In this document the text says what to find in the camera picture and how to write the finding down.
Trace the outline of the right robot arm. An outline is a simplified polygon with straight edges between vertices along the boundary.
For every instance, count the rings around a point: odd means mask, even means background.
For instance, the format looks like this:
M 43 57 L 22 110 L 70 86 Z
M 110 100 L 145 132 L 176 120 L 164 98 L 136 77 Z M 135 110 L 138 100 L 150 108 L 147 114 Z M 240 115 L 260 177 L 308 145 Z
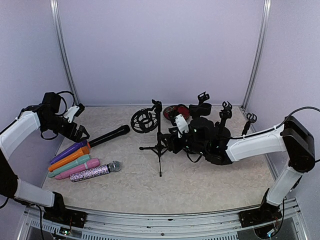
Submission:
M 165 137 L 168 150 L 178 153 L 187 150 L 203 156 L 208 162 L 224 166 L 253 156 L 286 152 L 289 160 L 274 185 L 267 189 L 258 208 L 239 213 L 243 228 L 264 224 L 283 215 L 280 205 L 294 189 L 304 173 L 315 165 L 313 135 L 292 115 L 282 123 L 267 130 L 240 137 L 231 137 L 223 123 L 213 123 L 205 117 L 197 117 L 187 123 L 176 117 L 177 130 Z

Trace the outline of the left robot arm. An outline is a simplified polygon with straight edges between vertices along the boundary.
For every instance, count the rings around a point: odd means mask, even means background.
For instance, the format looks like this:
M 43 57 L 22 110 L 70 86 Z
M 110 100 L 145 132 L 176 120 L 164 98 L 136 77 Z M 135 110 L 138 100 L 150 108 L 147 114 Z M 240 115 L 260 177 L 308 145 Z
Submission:
M 27 140 L 35 132 L 51 131 L 74 143 L 90 137 L 86 128 L 74 121 L 85 110 L 84 105 L 74 102 L 61 111 L 63 94 L 63 91 L 46 92 L 41 103 L 23 108 L 0 132 L 0 194 L 22 205 L 39 208 L 42 219 L 82 229 L 87 219 L 86 212 L 66 207 L 62 194 L 22 180 L 10 164 L 12 156 L 22 152 L 21 146 L 28 146 Z

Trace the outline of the purple microphone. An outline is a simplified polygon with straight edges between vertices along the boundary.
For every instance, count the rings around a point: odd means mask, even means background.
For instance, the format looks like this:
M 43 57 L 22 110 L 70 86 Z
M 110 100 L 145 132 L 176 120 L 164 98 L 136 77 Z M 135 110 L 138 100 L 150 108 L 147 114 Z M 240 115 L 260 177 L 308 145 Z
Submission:
M 63 150 L 61 153 L 59 153 L 58 155 L 56 155 L 51 161 L 50 164 L 53 165 L 54 163 L 62 160 L 63 158 L 69 156 L 70 154 L 74 153 L 75 151 L 77 151 L 78 149 L 85 147 L 88 145 L 87 140 L 83 140 L 81 142 L 76 142 L 73 145 L 71 145 L 70 147 L 66 148 L 65 150 Z

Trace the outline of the tall black stand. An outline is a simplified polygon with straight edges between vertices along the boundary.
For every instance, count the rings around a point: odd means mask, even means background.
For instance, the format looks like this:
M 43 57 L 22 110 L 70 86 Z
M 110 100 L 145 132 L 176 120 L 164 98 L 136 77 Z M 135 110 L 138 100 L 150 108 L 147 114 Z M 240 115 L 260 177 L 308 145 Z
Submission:
M 198 105 L 201 105 L 205 101 L 210 99 L 210 95 L 206 91 L 204 91 L 197 96 L 197 99 L 198 99 Z

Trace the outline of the black microphone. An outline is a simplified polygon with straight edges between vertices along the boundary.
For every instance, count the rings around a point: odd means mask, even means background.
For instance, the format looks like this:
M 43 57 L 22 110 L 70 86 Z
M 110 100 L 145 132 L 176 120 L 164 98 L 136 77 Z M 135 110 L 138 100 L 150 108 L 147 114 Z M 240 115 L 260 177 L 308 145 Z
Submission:
M 127 124 L 122 125 L 113 131 L 110 131 L 100 137 L 97 137 L 97 138 L 89 141 L 87 143 L 87 146 L 91 149 L 91 148 L 94 148 L 94 147 L 101 145 L 105 142 L 113 140 L 117 137 L 124 136 L 124 135 L 128 134 L 129 132 L 130 132 L 130 127 Z

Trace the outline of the glitter silver-head microphone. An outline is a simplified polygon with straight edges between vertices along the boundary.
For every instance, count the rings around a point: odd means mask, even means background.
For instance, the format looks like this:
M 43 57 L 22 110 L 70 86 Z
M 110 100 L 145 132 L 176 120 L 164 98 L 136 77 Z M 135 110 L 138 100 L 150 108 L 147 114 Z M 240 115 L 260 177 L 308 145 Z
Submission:
M 69 177 L 69 179 L 71 182 L 75 183 L 75 182 L 80 182 L 80 181 L 100 177 L 103 175 L 107 175 L 109 173 L 117 173 L 121 169 L 122 169 L 122 164 L 119 161 L 112 161 L 109 164 L 104 164 L 101 166 L 83 170 L 78 173 L 74 173 Z

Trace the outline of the pink microphone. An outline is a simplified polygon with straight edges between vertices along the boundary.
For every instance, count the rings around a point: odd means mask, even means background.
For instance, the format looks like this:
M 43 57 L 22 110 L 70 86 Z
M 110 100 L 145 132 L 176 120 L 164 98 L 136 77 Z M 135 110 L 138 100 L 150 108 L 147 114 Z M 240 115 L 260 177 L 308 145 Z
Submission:
M 69 170 L 66 170 L 54 177 L 56 180 L 63 180 L 69 178 L 71 175 L 98 167 L 100 165 L 100 160 L 98 158 L 92 158 L 78 166 L 75 166 Z

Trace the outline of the teal microphone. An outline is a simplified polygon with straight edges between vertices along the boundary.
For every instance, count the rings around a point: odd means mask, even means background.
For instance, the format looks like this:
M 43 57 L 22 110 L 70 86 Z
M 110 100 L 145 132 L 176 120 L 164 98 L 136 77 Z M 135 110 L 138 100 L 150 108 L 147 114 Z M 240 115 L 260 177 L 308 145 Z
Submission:
M 64 166 L 61 166 L 61 167 L 55 169 L 54 171 L 52 171 L 51 173 L 48 174 L 48 177 L 49 178 L 53 178 L 53 177 L 59 175 L 62 172 L 65 172 L 65 171 L 67 171 L 69 169 L 72 169 L 72 168 L 77 167 L 77 166 L 79 166 L 81 164 L 84 164 L 85 162 L 90 160 L 90 158 L 91 157 L 90 157 L 89 154 L 85 154 L 83 156 L 80 156 L 79 158 L 77 158 L 77 159 L 65 164 Z

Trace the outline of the orange microphone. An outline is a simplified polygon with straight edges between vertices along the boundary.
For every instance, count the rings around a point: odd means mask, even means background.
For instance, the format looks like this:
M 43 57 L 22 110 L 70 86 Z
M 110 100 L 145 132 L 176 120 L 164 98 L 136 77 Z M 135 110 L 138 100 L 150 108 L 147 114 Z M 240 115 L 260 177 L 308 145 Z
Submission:
M 71 153 L 70 155 L 64 157 L 63 159 L 59 160 L 58 162 L 52 164 L 51 166 L 48 167 L 48 171 L 52 172 L 53 170 L 56 170 L 74 160 L 77 158 L 87 155 L 90 153 L 90 150 L 87 146 L 81 147 L 80 149 L 76 150 L 75 152 Z

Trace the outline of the black tripod mic stand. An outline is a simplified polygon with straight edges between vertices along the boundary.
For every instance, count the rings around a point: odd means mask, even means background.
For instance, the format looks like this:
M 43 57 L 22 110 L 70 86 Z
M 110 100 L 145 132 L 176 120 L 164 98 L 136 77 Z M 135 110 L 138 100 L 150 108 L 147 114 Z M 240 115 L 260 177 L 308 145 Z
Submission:
M 131 128 L 139 134 L 147 134 L 157 129 L 155 146 L 140 146 L 140 151 L 153 151 L 158 157 L 159 176 L 162 177 L 161 157 L 167 152 L 168 148 L 163 145 L 162 140 L 164 134 L 161 132 L 161 112 L 163 110 L 162 102 L 158 100 L 151 100 L 152 107 L 138 110 L 130 119 Z

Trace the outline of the black stand with phone clamp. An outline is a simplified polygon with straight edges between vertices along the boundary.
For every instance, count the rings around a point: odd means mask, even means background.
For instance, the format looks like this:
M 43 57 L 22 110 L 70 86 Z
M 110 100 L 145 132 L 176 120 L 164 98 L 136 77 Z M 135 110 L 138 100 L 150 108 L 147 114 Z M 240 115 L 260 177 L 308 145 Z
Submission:
M 202 103 L 200 105 L 189 105 L 189 114 L 192 119 L 201 117 L 201 116 L 208 116 L 211 114 L 212 105 L 210 103 Z

